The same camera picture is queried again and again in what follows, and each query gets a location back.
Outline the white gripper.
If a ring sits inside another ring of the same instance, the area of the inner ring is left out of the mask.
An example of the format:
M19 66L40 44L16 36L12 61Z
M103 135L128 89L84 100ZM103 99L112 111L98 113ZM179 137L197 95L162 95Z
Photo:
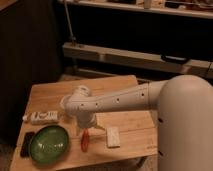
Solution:
M91 128L100 129L105 131L105 128L97 124L97 119L95 114L80 114L77 116L76 135L79 136L82 132L82 128Z

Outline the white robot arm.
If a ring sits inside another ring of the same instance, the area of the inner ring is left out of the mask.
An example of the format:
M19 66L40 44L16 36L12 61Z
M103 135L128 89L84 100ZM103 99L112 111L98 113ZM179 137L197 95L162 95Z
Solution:
M60 105L81 128L95 126L100 112L155 109L159 171L213 171L213 85L198 76L180 75L100 96L80 85Z

